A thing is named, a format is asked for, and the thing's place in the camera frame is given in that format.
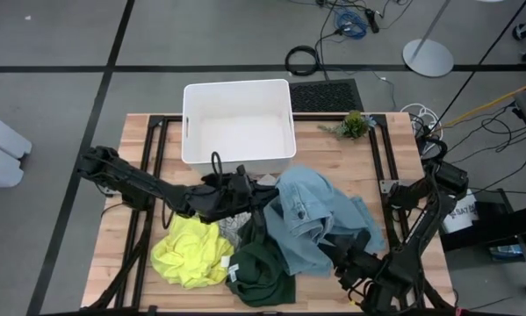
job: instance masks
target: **small potted plant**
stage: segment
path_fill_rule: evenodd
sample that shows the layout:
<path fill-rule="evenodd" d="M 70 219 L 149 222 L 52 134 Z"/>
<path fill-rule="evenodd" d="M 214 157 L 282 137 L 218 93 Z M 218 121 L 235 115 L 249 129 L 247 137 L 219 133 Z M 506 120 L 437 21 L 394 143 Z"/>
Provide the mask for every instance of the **small potted plant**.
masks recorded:
<path fill-rule="evenodd" d="M 369 115 L 362 115 L 360 111 L 351 111 L 342 123 L 335 127 L 318 126 L 322 131 L 333 133 L 337 139 L 350 138 L 357 139 L 368 133 L 370 128 L 374 128 L 376 121 Z"/>

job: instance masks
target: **wooden tabletop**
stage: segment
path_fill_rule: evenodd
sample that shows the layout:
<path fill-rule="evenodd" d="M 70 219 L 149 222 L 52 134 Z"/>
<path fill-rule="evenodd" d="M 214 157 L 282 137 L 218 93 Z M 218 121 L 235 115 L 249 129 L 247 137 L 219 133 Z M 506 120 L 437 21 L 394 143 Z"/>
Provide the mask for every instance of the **wooden tabletop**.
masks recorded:
<path fill-rule="evenodd" d="M 409 116 L 406 113 L 399 112 L 386 113 L 385 115 L 400 179 L 421 179 L 423 177 L 422 166 L 414 142 Z M 122 133 L 119 147 L 120 157 L 137 168 L 141 162 L 148 119 L 149 114 L 128 114 Z M 319 124 L 332 126 L 335 123 L 295 122 L 298 153 L 294 157 L 294 161 L 319 171 L 349 197 L 355 195 L 362 197 L 372 217 L 383 228 L 382 207 L 369 138 L 337 140 L 333 135 L 318 129 L 317 125 Z M 156 129 L 152 148 L 157 148 L 158 133 L 159 128 Z M 384 173 L 389 175 L 389 172 L 386 172 L 388 167 L 382 138 L 379 134 L 378 130 L 378 145 Z M 155 159 L 154 154 L 150 157 L 151 162 Z M 149 163 L 149 165 L 149 172 L 152 172 L 153 163 Z M 181 161 L 180 123 L 169 124 L 161 179 L 175 184 L 199 183 L 199 175 Z M 105 207 L 120 202 L 119 197 L 110 198 L 107 199 Z M 162 229 L 161 205 L 161 201 L 158 200 L 155 205 L 150 247 L 167 234 L 167 231 Z M 414 215 L 409 219 L 410 225 L 413 224 L 416 215 L 414 212 Z M 124 253 L 129 220 L 130 210 L 125 206 L 113 208 L 104 215 L 83 295 L 83 306 L 93 303 L 118 272 Z M 422 263 L 427 279 L 441 296 L 452 304 L 454 294 L 438 235 L 430 242 L 422 255 Z M 126 305 L 129 305 L 131 299 L 134 273 L 128 278 Z M 168 284 L 153 270 L 148 260 L 141 297 L 141 310 L 146 311 L 148 306 L 157 305 L 159 311 L 181 312 L 359 312 L 357 306 L 349 304 L 347 292 L 341 289 L 337 280 L 334 276 L 329 279 L 296 276 L 296 304 L 250 308 L 232 294 L 224 284 L 192 290 L 185 290 L 179 284 Z"/>

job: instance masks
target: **metal pole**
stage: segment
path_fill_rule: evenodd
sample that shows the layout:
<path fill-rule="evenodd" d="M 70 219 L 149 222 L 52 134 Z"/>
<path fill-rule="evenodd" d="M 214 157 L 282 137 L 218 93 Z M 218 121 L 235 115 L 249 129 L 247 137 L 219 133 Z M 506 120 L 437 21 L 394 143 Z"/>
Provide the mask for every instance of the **metal pole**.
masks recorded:
<path fill-rule="evenodd" d="M 436 14 L 436 17 L 435 17 L 434 21 L 432 21 L 432 23 L 430 24 L 429 29 L 427 30 L 427 33 L 424 34 L 424 36 L 422 37 L 421 43 L 419 43 L 419 46 L 414 50 L 413 57 L 411 57 L 411 61 L 414 60 L 414 58 L 417 56 L 417 54 L 421 50 L 421 47 L 424 44 L 424 42 L 429 38 L 430 34 L 432 33 L 432 30 L 435 29 L 436 23 L 438 23 L 438 20 L 440 19 L 440 17 L 444 13 L 444 10 L 446 10 L 446 8 L 448 7 L 448 4 L 450 4 L 450 0 L 446 0 L 444 2 L 444 4 L 442 5 L 442 8 L 440 8 L 438 13 Z"/>

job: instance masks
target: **light blue denim jacket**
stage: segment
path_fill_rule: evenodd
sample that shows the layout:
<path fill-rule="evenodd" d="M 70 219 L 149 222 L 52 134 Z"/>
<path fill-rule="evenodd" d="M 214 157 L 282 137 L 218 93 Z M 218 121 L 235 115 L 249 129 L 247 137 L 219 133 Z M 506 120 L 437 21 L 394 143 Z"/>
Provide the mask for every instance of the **light blue denim jacket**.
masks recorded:
<path fill-rule="evenodd" d="M 379 227 L 360 197 L 348 198 L 322 175 L 296 166 L 284 172 L 276 184 L 280 194 L 264 207 L 269 235 L 285 257 L 289 275 L 305 273 L 328 277 L 333 263 L 318 248 L 326 234 L 357 235 L 367 229 L 368 253 L 385 248 Z"/>

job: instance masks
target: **white bucket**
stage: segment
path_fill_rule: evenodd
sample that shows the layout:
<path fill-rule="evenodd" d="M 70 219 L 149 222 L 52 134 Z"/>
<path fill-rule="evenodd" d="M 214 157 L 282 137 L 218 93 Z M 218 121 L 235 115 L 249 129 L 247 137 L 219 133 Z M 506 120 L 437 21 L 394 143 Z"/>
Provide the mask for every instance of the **white bucket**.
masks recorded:
<path fill-rule="evenodd" d="M 183 162 L 205 176 L 212 152 L 223 172 L 284 171 L 296 154 L 288 82 L 283 79 L 199 83 L 184 88 Z"/>

